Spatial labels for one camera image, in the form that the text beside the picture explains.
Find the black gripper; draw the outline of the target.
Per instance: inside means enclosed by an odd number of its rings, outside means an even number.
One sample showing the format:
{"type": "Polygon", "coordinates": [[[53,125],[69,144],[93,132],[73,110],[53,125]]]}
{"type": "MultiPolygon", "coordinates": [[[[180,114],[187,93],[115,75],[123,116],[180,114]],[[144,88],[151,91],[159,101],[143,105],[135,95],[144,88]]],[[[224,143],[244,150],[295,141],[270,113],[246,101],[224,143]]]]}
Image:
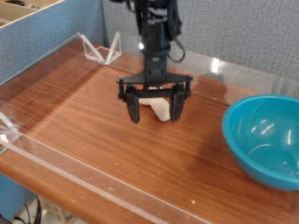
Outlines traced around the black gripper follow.
{"type": "Polygon", "coordinates": [[[139,123],[139,98],[171,98],[171,120],[176,122],[183,112],[184,100],[191,96],[192,77],[171,73],[167,69],[167,57],[144,54],[144,70],[139,74],[117,80],[117,97],[125,101],[129,119],[139,123]]]}

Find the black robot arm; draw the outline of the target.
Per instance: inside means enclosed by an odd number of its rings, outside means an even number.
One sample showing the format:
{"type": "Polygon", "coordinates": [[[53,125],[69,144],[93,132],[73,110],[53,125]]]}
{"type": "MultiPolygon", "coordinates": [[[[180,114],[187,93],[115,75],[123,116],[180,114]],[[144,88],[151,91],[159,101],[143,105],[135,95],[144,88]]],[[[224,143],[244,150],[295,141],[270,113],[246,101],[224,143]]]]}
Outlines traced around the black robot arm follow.
{"type": "Polygon", "coordinates": [[[181,34],[183,22],[179,17],[177,0],[109,0],[125,3],[125,7],[135,13],[135,20],[144,49],[144,70],[141,73],[117,80],[117,97],[125,102],[131,121],[139,123],[139,100],[141,98],[168,97],[169,116],[175,122],[180,119],[183,104],[191,96],[190,75],[169,73],[167,60],[175,63],[169,56],[171,42],[183,49],[177,40],[181,34]]]}

